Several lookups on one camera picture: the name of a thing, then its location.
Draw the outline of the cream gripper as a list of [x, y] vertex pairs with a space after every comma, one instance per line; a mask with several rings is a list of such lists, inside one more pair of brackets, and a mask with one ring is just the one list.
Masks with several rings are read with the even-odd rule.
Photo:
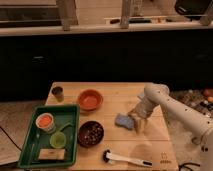
[[140, 107], [135, 107], [128, 112], [128, 116], [134, 122], [134, 129], [137, 133], [140, 133], [144, 123], [147, 121], [148, 114], [147, 112]]

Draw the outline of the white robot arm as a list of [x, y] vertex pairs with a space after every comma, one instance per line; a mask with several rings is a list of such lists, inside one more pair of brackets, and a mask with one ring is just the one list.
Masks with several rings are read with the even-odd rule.
[[175, 100], [169, 93], [167, 85], [146, 83], [138, 95], [140, 101], [128, 114], [147, 119], [156, 106], [172, 114], [201, 141], [200, 171], [213, 171], [213, 119]]

